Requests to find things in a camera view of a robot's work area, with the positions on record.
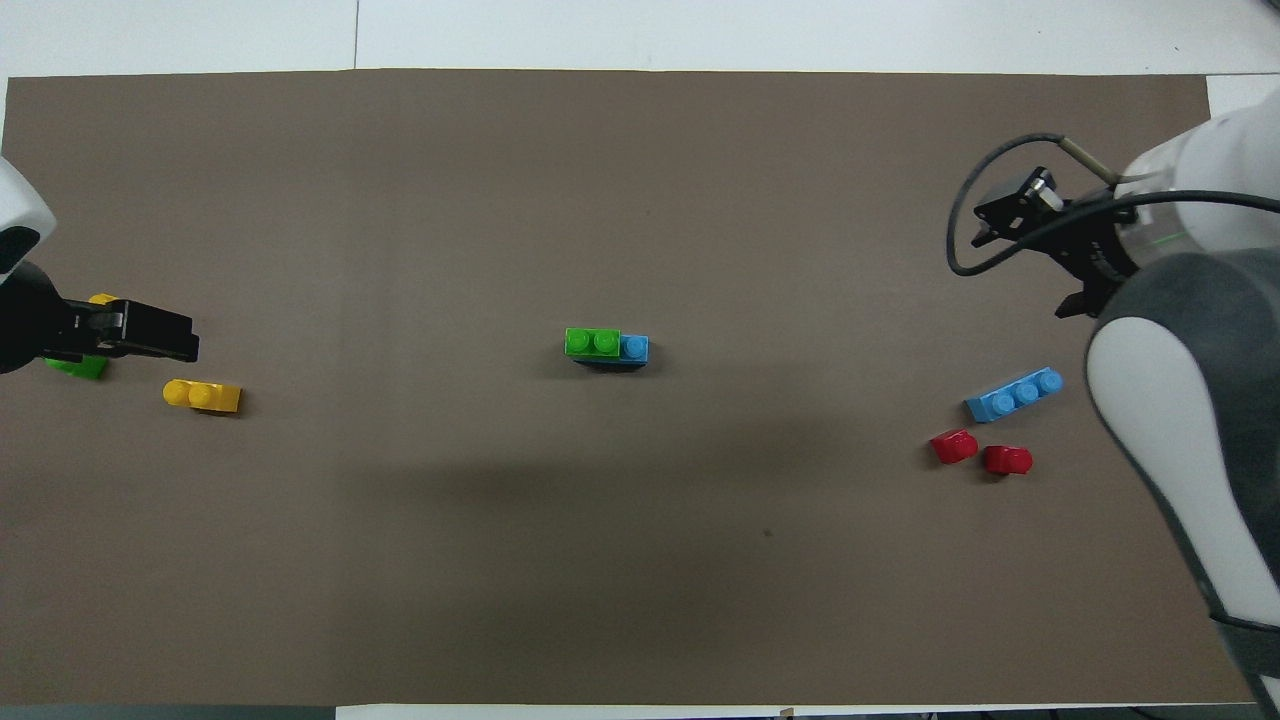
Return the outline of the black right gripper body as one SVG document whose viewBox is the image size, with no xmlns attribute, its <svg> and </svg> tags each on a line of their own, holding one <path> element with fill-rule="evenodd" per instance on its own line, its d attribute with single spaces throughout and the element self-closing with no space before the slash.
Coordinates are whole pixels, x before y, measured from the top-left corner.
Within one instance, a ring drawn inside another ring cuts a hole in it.
<svg viewBox="0 0 1280 720">
<path fill-rule="evenodd" d="M 1130 211 L 1082 215 L 1111 197 L 1108 190 L 1101 190 L 1080 200 L 1066 199 L 1050 169 L 1036 168 L 995 186 L 980 199 L 973 210 L 980 229 L 972 246 L 1032 238 L 1027 250 L 1044 255 L 1080 283 L 1055 309 L 1055 316 L 1096 318 L 1138 270 L 1115 228 L 1115 218 L 1130 219 Z"/>
</svg>

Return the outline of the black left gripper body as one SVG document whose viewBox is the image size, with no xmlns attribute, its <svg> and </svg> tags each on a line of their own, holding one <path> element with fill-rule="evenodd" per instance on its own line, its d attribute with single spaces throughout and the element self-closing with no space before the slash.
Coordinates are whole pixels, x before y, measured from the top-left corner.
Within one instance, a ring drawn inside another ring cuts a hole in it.
<svg viewBox="0 0 1280 720">
<path fill-rule="evenodd" d="M 160 357 L 197 363 L 200 337 L 189 316 L 132 299 L 105 304 L 68 301 L 69 315 L 45 342 L 45 357 L 79 361 L 93 357 Z"/>
</svg>

